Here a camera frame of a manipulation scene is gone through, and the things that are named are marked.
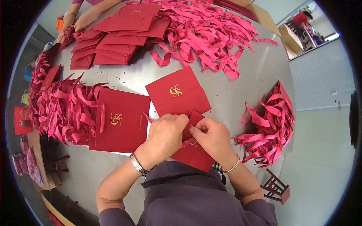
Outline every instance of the orange bag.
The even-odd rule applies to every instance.
[[[60,32],[63,29],[63,24],[64,24],[64,14],[60,15],[59,17],[56,18],[56,25],[55,25],[55,29],[58,30],[58,32]]]

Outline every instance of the person's right hand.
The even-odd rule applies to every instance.
[[[64,30],[61,30],[60,32],[59,32],[59,35],[58,35],[58,37],[56,38],[56,42],[57,43],[60,43],[60,44],[63,44],[63,42],[64,42],[64,34],[65,34],[65,31]]]
[[[212,118],[203,118],[190,128],[190,133],[225,170],[235,165],[237,156],[231,147],[230,132],[225,124]]]

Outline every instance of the red shirt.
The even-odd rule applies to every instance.
[[[302,23],[304,23],[305,25],[308,23],[308,18],[304,13],[298,13],[295,17],[293,17],[293,20],[300,27],[302,26]]]

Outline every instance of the cardboard box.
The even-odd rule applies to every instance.
[[[287,54],[288,60],[293,59],[294,57],[298,56],[285,42],[283,42],[285,52]]]
[[[252,0],[230,0],[232,3],[235,3],[236,5],[242,6],[244,8],[247,8]]]
[[[282,41],[285,42],[294,52],[299,53],[303,51],[302,42],[299,40],[298,36],[289,29],[289,27],[282,24],[278,27],[278,29],[282,35]]]
[[[268,11],[260,8],[257,5],[254,5],[252,3],[249,4],[247,9],[253,12],[253,14],[258,19],[258,23],[260,23],[261,25],[263,25],[264,27],[266,27],[267,29],[269,29],[270,31],[275,33],[277,36],[281,37],[280,32],[279,32],[276,24],[274,23],[274,20],[268,13]]]

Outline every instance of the metal watch band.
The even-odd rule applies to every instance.
[[[132,165],[136,168],[136,170],[137,170],[138,172],[140,172],[141,174],[144,174],[144,173],[148,172],[147,170],[145,170],[144,168],[142,168],[142,166],[139,164],[139,162],[137,161],[134,153],[132,153],[132,154],[130,155],[130,160],[131,160],[131,162],[132,162]]]

